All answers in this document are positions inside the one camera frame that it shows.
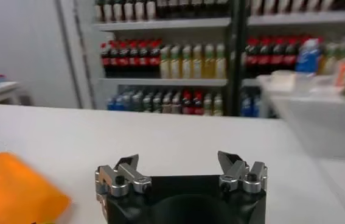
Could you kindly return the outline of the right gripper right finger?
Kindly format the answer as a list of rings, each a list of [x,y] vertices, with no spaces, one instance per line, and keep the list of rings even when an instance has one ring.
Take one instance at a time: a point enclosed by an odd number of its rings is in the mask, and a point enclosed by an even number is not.
[[[268,168],[265,163],[256,161],[252,166],[237,154],[218,151],[218,161],[223,174],[219,176],[222,192],[243,190],[249,194],[267,191]]]

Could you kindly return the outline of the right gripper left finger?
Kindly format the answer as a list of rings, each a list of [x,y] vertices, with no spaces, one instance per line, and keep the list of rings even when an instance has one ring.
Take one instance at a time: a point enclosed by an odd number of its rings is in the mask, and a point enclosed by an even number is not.
[[[97,196],[124,197],[130,189],[147,194],[152,189],[152,179],[137,171],[138,161],[139,155],[135,154],[121,158],[114,167],[99,166],[95,171]]]

